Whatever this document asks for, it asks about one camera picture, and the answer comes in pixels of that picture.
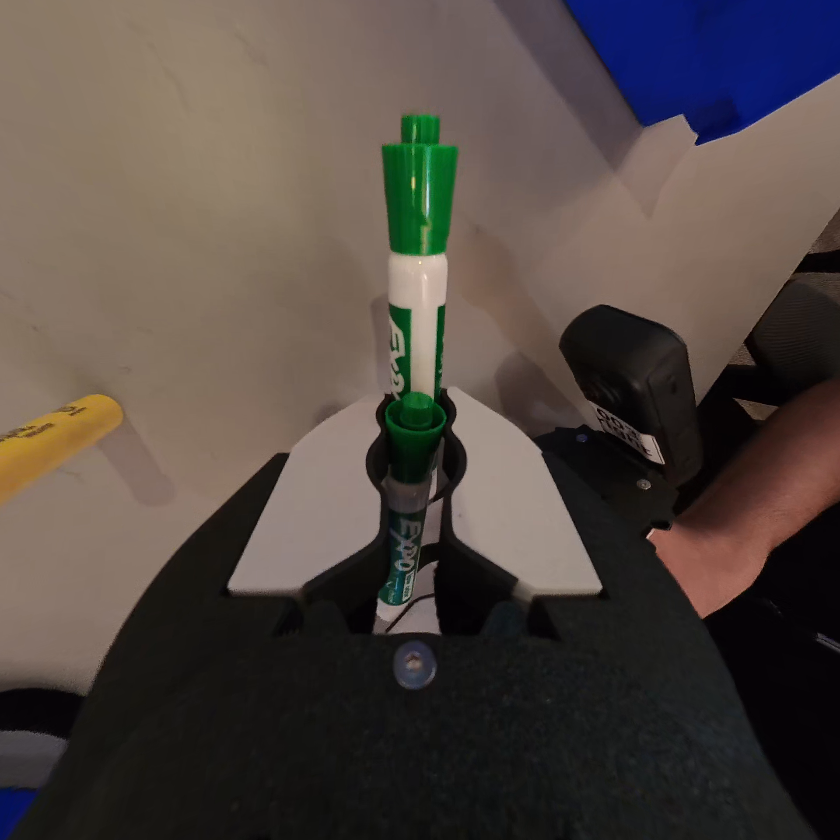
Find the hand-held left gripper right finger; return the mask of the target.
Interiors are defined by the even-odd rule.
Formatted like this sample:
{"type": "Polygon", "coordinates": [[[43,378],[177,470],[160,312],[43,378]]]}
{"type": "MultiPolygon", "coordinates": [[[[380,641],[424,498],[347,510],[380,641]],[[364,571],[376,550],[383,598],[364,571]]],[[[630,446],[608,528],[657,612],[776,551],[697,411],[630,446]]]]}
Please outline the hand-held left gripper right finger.
{"type": "Polygon", "coordinates": [[[602,582],[542,450],[461,389],[446,396],[455,413],[447,452],[456,465],[444,496],[439,569],[475,604],[599,595],[602,582]]]}

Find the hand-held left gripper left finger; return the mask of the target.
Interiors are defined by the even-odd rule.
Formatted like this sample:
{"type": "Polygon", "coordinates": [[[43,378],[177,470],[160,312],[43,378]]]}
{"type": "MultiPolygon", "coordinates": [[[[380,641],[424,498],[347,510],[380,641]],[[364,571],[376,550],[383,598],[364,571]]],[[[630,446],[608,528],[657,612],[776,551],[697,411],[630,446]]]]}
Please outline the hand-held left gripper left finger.
{"type": "Polygon", "coordinates": [[[375,599],[384,584],[383,404],[365,396],[294,445],[229,594],[339,607],[375,599]]]}

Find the green dry erase marker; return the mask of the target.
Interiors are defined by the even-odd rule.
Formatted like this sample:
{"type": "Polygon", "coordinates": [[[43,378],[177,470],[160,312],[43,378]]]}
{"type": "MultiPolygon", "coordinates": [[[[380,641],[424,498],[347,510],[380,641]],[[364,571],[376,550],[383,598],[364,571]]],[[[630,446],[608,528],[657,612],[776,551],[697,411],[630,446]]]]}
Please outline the green dry erase marker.
{"type": "Polygon", "coordinates": [[[459,149],[440,141],[440,119],[405,114],[401,139],[381,147],[390,254],[389,362],[395,399],[409,392],[439,400],[459,149]]]}
{"type": "Polygon", "coordinates": [[[398,619],[413,599],[445,423],[445,410],[423,392],[406,393],[385,409],[389,565],[376,603],[376,618],[384,625],[398,619]]]}

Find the person's right forearm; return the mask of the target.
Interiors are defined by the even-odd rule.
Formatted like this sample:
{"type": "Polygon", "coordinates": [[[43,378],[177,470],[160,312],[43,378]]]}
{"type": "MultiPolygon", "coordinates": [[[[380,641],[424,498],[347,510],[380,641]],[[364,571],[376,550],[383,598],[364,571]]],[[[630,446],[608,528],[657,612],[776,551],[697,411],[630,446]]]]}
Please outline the person's right forearm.
{"type": "Polygon", "coordinates": [[[839,381],[779,407],[696,501],[647,540],[700,618],[759,577],[770,554],[839,500],[839,381]]]}

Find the white desk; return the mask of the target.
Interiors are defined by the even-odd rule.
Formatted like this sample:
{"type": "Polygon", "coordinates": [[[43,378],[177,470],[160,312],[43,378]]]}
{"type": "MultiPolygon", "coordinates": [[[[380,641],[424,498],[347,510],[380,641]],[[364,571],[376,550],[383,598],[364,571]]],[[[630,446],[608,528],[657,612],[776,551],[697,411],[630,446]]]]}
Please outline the white desk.
{"type": "Polygon", "coordinates": [[[718,378],[838,209],[835,77],[695,145],[641,127],[560,2],[2,2],[2,432],[125,422],[2,505],[2,688],[85,692],[236,489],[387,385],[381,145],[460,149],[444,382],[531,434],[591,416],[598,303],[718,378]]]}

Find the yellow highlighter marker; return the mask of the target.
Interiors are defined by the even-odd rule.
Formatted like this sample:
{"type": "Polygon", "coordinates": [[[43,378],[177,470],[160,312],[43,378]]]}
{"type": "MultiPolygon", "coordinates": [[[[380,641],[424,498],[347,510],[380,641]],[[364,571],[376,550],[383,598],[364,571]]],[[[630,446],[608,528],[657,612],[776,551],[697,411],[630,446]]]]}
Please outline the yellow highlighter marker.
{"type": "Polygon", "coordinates": [[[1,436],[1,502],[97,444],[120,426],[123,410],[105,395],[69,402],[1,436]]]}

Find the blue sheet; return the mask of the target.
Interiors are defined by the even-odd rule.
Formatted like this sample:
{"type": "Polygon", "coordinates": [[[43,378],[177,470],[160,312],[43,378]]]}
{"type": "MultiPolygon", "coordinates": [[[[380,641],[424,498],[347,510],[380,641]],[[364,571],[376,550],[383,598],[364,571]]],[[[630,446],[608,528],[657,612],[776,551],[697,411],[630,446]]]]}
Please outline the blue sheet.
{"type": "Polygon", "coordinates": [[[37,789],[6,787],[0,790],[0,837],[8,839],[32,805],[37,789]]]}
{"type": "Polygon", "coordinates": [[[645,127],[738,133],[839,72],[838,1],[568,1],[645,127]]]}

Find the black and white object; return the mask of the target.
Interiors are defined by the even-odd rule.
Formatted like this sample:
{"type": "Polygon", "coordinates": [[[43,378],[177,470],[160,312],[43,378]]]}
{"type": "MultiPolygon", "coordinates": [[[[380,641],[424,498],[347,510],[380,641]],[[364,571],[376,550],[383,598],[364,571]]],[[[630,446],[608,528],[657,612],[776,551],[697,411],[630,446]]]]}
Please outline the black and white object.
{"type": "Polygon", "coordinates": [[[34,790],[67,748],[84,696],[45,687],[1,692],[1,787],[34,790]]]}

